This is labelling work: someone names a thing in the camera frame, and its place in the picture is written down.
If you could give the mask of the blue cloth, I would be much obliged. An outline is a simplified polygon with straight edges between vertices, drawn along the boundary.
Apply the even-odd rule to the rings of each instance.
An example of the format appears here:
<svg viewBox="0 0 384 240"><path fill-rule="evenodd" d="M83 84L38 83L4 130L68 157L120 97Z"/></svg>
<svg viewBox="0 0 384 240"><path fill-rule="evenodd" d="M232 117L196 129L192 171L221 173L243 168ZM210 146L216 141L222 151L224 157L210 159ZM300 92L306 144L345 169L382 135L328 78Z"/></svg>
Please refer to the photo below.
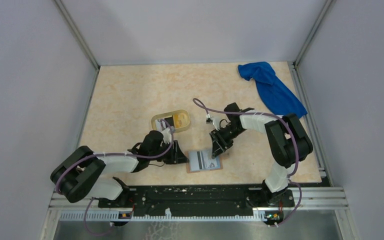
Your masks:
<svg viewBox="0 0 384 240"><path fill-rule="evenodd" d="M242 79L254 80L260 99L273 114L284 116L293 113L298 118L308 114L302 102L280 80L268 62L239 64L237 70Z"/></svg>

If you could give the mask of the tan leather card holder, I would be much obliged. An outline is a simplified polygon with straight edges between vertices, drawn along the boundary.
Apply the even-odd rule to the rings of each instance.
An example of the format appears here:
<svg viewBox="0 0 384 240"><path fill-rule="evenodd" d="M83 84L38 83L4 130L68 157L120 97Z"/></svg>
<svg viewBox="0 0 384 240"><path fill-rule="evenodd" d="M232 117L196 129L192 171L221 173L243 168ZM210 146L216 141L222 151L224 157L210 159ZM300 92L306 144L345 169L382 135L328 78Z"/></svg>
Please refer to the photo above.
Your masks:
<svg viewBox="0 0 384 240"><path fill-rule="evenodd" d="M198 173L223 169L222 159L219 156L212 158L212 150L210 148L191 150L187 153L187 157L187 173Z"/></svg>

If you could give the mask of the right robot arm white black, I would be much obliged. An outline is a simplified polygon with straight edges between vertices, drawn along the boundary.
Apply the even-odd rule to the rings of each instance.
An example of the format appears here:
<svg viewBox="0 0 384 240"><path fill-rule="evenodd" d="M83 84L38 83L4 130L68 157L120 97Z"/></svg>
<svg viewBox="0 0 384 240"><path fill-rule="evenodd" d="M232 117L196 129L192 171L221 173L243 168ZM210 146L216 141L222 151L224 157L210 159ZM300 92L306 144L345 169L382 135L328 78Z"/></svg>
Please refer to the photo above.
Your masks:
<svg viewBox="0 0 384 240"><path fill-rule="evenodd" d="M233 146L234 138L246 130L266 134L274 164L269 176L262 182L261 199L267 206L275 206L286 190L289 178L298 169L299 162L313 152L313 144L298 116L289 113L277 116L259 113L253 108L240 109L233 102L224 108L228 123L210 132L211 157L214 159Z"/></svg>

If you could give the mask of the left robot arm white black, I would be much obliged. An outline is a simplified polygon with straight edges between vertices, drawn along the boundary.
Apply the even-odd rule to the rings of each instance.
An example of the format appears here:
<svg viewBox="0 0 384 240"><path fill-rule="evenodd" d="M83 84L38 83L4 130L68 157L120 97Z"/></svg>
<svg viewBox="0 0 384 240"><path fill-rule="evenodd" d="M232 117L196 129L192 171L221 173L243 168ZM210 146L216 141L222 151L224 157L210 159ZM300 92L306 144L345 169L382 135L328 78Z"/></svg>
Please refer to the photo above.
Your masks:
<svg viewBox="0 0 384 240"><path fill-rule="evenodd" d="M56 193L68 202L85 198L106 199L118 207L129 203L128 186L115 175L138 173L150 162L164 165L186 164L189 159L182 152L173 131L151 130L143 141L124 152L96 153L88 146L78 147L50 174Z"/></svg>

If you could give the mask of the yellow credit cards stack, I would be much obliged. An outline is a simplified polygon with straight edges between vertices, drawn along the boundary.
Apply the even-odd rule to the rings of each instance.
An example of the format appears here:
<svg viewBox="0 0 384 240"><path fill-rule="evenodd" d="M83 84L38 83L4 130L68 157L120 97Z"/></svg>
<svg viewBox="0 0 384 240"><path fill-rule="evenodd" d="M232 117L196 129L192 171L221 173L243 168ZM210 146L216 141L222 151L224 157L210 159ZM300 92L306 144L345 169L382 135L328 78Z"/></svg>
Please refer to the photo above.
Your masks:
<svg viewBox="0 0 384 240"><path fill-rule="evenodd" d="M175 113L173 115L173 123L176 129L186 128L190 124L190 117L187 113Z"/></svg>

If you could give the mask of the cream plastic tray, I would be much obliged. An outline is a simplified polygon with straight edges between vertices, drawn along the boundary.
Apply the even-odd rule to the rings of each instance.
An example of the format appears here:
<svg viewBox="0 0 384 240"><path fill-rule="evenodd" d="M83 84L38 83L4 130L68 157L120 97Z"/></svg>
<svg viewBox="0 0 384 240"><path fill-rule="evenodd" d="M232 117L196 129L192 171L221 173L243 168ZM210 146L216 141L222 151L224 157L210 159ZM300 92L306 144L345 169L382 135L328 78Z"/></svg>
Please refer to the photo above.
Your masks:
<svg viewBox="0 0 384 240"><path fill-rule="evenodd" d="M151 128L162 131L168 127L174 128L175 133L188 130L191 126L189 113L184 109L154 115L150 120Z"/></svg>

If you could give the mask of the thin white credit card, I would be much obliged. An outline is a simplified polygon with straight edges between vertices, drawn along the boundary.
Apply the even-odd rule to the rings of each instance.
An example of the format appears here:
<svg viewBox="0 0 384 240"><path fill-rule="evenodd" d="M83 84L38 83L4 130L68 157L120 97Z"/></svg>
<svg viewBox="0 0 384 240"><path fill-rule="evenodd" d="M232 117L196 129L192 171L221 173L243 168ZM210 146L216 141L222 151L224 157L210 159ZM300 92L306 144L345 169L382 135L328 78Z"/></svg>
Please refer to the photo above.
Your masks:
<svg viewBox="0 0 384 240"><path fill-rule="evenodd" d="M220 157L216 156L212 158L212 151L206 149L202 152L203 155L203 165L206 170L216 170L221 168Z"/></svg>

